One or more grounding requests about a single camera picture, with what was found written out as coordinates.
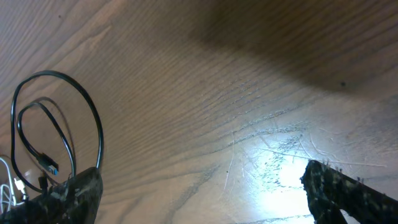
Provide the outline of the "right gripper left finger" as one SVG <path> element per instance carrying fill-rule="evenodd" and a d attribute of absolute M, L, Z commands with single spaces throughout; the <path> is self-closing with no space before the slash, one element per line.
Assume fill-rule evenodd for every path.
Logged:
<path fill-rule="evenodd" d="M 100 170 L 90 167 L 1 215 L 1 223 L 94 224 L 102 193 Z"/>

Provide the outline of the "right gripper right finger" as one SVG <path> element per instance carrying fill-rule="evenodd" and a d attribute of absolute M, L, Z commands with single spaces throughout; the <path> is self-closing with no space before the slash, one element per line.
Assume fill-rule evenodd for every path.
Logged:
<path fill-rule="evenodd" d="M 328 164 L 310 160 L 300 178 L 315 223 L 397 223 L 397 200 L 352 179 Z"/>

